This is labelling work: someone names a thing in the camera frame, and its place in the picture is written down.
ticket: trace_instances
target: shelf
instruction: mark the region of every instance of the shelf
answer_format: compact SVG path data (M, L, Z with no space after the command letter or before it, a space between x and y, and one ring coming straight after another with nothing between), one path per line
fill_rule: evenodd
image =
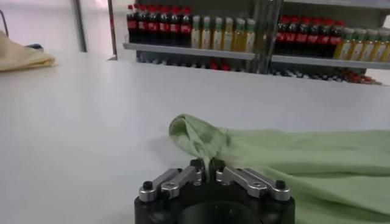
M345 61L327 58L311 58L298 56L273 55L272 62L301 64L301 65L319 65L344 68L371 68L371 69L390 69L390 63L364 62L364 61Z
M389 0L285 0L285 2L390 9Z
M187 47L172 47L153 44L136 44L136 43L124 43L123 47L128 50L137 51L149 51L160 52L169 54L186 54L186 55L198 55L207 57L219 57L219 58L235 58L243 60L252 60L255 58L254 53L232 52L232 51L215 51L205 50Z

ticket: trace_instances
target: beige towel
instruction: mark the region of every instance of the beige towel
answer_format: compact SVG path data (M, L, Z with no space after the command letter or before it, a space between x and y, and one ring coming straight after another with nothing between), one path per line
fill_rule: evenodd
M51 66L54 58L47 53L11 41L0 30L0 72Z

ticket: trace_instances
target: screw head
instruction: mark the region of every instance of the screw head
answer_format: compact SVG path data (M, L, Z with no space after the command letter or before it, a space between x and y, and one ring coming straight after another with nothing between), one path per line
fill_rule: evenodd
M144 190L148 191L148 190L151 190L153 189L153 182L151 181L145 181L143 184L142 184L142 187Z
M286 189L286 182L284 182L283 180L277 180L275 182L275 186L279 190L284 190L284 189Z

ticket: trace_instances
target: table surface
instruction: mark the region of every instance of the table surface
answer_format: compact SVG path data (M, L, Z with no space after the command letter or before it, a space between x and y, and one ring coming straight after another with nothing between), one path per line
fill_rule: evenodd
M180 113L237 129L390 128L390 88L56 55L0 74L0 223L133 222L142 181L190 156Z

